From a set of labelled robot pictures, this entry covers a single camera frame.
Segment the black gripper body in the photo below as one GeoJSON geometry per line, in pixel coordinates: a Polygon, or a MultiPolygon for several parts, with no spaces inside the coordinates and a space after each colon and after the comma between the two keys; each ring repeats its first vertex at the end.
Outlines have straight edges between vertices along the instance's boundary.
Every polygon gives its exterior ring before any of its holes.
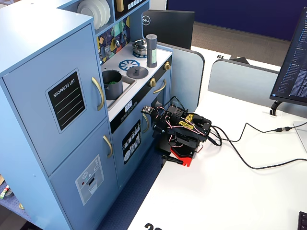
{"type": "Polygon", "coordinates": [[[168,124],[163,119],[157,119],[153,125],[153,138],[167,134],[168,124]]]}

